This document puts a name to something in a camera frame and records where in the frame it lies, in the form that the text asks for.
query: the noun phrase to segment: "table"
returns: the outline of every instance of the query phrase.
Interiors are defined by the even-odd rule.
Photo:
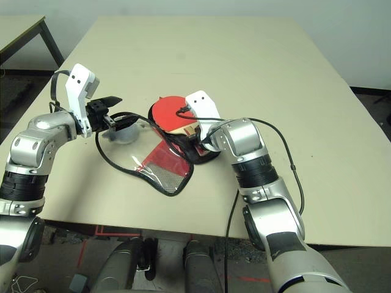
[[[391,144],[346,82],[291,19],[101,17],[61,69],[81,63],[100,78],[94,98],[123,101],[111,113],[146,115],[159,96],[205,90],[222,117],[258,117],[284,134],[305,192],[306,241],[391,245]],[[58,97],[67,105],[65,78]],[[48,111],[49,85],[0,146]],[[273,164],[299,206],[279,137],[260,125]],[[64,145],[46,188],[44,219],[223,236],[236,191],[219,156],[195,166],[176,197],[108,166],[94,138]],[[238,201],[230,235],[247,237]]]
[[[64,62],[44,15],[0,15],[0,64],[40,34],[58,66]]]

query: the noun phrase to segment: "robotic arm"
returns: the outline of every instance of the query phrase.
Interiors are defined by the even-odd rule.
[[[65,85],[70,111],[60,110],[32,119],[12,142],[0,187],[0,292],[6,292],[19,262],[37,255],[44,221],[37,217],[45,204],[43,193],[54,157],[77,135],[108,129],[114,121],[108,108],[120,98],[96,99],[85,106],[99,80],[76,64]]]
[[[203,91],[186,97],[195,117],[220,118]],[[199,120],[203,146],[221,151],[232,165],[247,205],[243,216],[253,245],[267,255],[278,293],[350,292],[326,259],[304,243],[304,224],[289,191],[272,166],[258,128],[248,119]]]

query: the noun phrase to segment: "metal frame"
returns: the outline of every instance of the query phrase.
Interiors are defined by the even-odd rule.
[[[56,42],[50,34],[44,19],[35,24],[32,29],[28,30],[8,48],[0,53],[0,65],[7,61],[12,55],[14,55],[19,49],[21,49],[38,34],[41,35],[45,45],[49,49],[50,54],[53,56],[54,61],[56,61],[57,65],[60,67],[64,62],[64,57],[62,57],[59,47],[57,47]]]

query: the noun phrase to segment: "black wire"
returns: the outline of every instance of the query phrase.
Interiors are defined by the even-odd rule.
[[[225,293],[228,293],[228,237],[230,234],[232,215],[235,210],[235,206],[236,206],[236,202],[238,201],[238,197],[239,197],[239,190],[236,191],[235,200],[233,201],[230,217],[228,219],[227,230],[225,232],[225,249],[224,249],[224,289],[225,289],[224,291],[225,291]]]
[[[69,71],[69,70],[60,70],[60,71],[57,71],[57,72],[53,73],[53,75],[51,77],[50,98],[52,99],[52,101],[54,102],[54,104],[57,107],[60,107],[60,102],[58,102],[58,100],[57,100],[57,93],[56,93],[56,90],[57,90],[57,79],[59,78],[60,74],[64,74],[64,75],[69,76],[70,73],[71,73],[71,71]]]
[[[266,121],[263,121],[263,120],[260,120],[260,119],[256,119],[256,118],[249,118],[250,120],[252,121],[256,121],[256,122],[259,122],[259,123],[262,123],[264,125],[267,125],[269,126],[270,128],[272,128],[276,133],[278,133],[278,135],[280,136],[282,142],[283,142],[283,145],[285,147],[285,150],[287,151],[287,155],[288,155],[288,158],[289,158],[289,162],[291,164],[291,169],[292,169],[292,172],[293,172],[293,175],[294,175],[294,178],[296,180],[296,183],[298,184],[298,187],[299,187],[299,192],[300,192],[300,201],[301,201],[301,204],[300,204],[300,210],[299,210],[299,213],[300,215],[303,213],[304,211],[304,191],[303,191],[303,188],[301,186],[301,183],[300,183],[300,180],[299,180],[299,176],[298,176],[298,173],[296,171],[296,166],[294,165],[293,163],[293,159],[292,159],[292,155],[291,155],[291,152],[289,150],[289,147],[288,147],[288,143],[287,141],[285,140],[284,136],[282,135],[282,133],[278,130],[277,127],[275,127],[273,124],[269,123],[269,122],[266,122]]]
[[[190,117],[190,116],[184,116],[184,115],[181,115],[180,113],[182,113],[182,109],[179,109],[178,111],[176,111],[175,115],[180,117],[180,118],[183,118],[183,119],[190,119],[190,120],[215,120],[215,121],[224,121],[225,119],[222,119],[222,118],[205,118],[205,117]]]
[[[53,113],[53,108],[51,107],[53,106],[55,110],[59,110],[59,111],[67,111],[65,110],[63,107],[59,106],[59,105],[56,105],[54,102],[49,102],[49,109],[50,109],[50,112]]]

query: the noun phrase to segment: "table leg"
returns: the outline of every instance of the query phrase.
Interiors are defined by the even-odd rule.
[[[45,21],[41,21],[39,26],[41,27],[40,35],[41,35],[43,41],[45,42],[46,46],[48,47],[50,54],[53,56],[57,65],[60,67],[61,64],[63,64],[63,62],[64,62],[64,58],[62,57],[62,54],[60,52],[59,47],[57,47],[57,44],[54,41],[52,35],[50,34],[50,31],[49,31],[48,26],[46,25]]]

